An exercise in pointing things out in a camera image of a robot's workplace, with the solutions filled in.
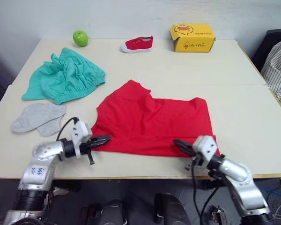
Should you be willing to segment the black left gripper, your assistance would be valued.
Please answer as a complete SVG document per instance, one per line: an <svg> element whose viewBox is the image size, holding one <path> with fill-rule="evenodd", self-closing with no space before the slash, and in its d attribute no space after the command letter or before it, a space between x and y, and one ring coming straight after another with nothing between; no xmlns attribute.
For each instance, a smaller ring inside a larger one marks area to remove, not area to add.
<svg viewBox="0 0 281 225"><path fill-rule="evenodd" d="M95 162L93 160L91 149L95 147L100 147L107 144L111 139L110 135L98 135L90 138L87 142L80 144L81 155L87 155L89 159L89 164L93 165Z"/></svg>

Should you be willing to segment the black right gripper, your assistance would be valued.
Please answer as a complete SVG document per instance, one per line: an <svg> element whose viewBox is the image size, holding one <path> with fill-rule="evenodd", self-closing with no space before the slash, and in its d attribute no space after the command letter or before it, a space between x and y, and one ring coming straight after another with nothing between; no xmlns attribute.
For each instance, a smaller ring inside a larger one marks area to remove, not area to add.
<svg viewBox="0 0 281 225"><path fill-rule="evenodd" d="M190 157L190 159L188 160L188 162L185 165L185 169L187 171L191 170L192 165L202 166L202 164L204 162L202 154L200 152L195 152L192 149L192 145L189 142L187 142L185 140L181 140L181 139L174 139L173 143L181 151L183 151L186 155L188 155Z"/></svg>

